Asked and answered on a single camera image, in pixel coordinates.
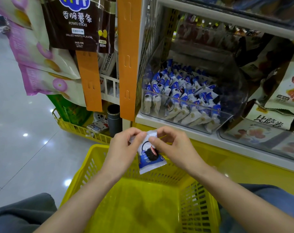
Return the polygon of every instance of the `yellow plastic basket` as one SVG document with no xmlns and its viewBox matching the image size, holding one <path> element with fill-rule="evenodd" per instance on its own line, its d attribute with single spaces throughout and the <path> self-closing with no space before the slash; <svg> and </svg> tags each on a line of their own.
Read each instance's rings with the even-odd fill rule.
<svg viewBox="0 0 294 233">
<path fill-rule="evenodd" d="M 61 205 L 101 169 L 108 148 L 91 146 Z M 217 201 L 165 158 L 167 165 L 140 175 L 136 157 L 100 203 L 84 232 L 219 232 Z"/>
<path fill-rule="evenodd" d="M 93 121 L 93 116 L 91 116 L 83 125 L 83 127 L 74 125 L 70 122 L 65 122 L 62 118 L 56 116 L 55 114 L 56 109 L 52 111 L 52 115 L 54 116 L 54 119 L 62 128 L 64 131 L 74 133 L 78 136 L 85 137 L 87 139 L 90 139 L 92 141 L 108 145 L 110 143 L 111 137 L 105 134 L 99 134 L 99 133 L 90 133 L 88 129 L 86 129 L 86 126 L 91 124 Z"/>
</svg>

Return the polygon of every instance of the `glossy floor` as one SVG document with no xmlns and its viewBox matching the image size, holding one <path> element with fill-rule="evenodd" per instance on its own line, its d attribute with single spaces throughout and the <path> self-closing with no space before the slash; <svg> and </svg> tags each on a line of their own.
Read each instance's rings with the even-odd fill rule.
<svg viewBox="0 0 294 233">
<path fill-rule="evenodd" d="M 43 95 L 26 96 L 5 36 L 0 38 L 0 207 L 47 192 L 57 207 L 94 142 L 61 130 Z"/>
</svg>

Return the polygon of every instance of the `orange plastic strip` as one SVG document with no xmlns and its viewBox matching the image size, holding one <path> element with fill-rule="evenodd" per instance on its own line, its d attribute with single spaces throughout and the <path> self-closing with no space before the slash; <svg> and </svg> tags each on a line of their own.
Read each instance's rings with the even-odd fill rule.
<svg viewBox="0 0 294 233">
<path fill-rule="evenodd" d="M 97 53 L 77 50 L 76 56 L 87 110 L 102 112 Z"/>
<path fill-rule="evenodd" d="M 142 0 L 118 0 L 120 116 L 135 120 Z"/>
</svg>

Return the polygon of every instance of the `hand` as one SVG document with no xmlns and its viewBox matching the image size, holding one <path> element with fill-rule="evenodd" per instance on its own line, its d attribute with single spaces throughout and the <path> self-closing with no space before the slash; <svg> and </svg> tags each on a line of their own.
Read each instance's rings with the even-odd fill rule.
<svg viewBox="0 0 294 233">
<path fill-rule="evenodd" d="M 130 137 L 134 135 L 136 135 L 134 141 L 132 144 L 129 144 Z M 146 135 L 146 132 L 142 132 L 134 127 L 117 133 L 110 141 L 109 150 L 101 168 L 101 172 L 109 174 L 115 182 L 120 180 L 133 162 L 138 147 L 143 142 Z"/>
<path fill-rule="evenodd" d="M 165 153 L 177 167 L 184 169 L 190 175 L 206 165 L 185 132 L 164 126 L 157 129 L 157 136 L 165 137 L 161 139 L 150 137 L 149 142 L 160 152 Z"/>
</svg>

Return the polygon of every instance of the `forearm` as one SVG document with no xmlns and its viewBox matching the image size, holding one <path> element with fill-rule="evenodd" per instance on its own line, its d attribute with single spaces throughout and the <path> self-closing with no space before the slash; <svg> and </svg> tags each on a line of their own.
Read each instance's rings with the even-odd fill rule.
<svg viewBox="0 0 294 233">
<path fill-rule="evenodd" d="M 209 165 L 191 175 L 247 232 L 292 232 L 294 218 L 231 181 Z"/>
<path fill-rule="evenodd" d="M 96 208 L 115 184 L 109 174 L 98 172 L 59 210 L 44 222 L 35 233 L 81 233 Z"/>
</svg>

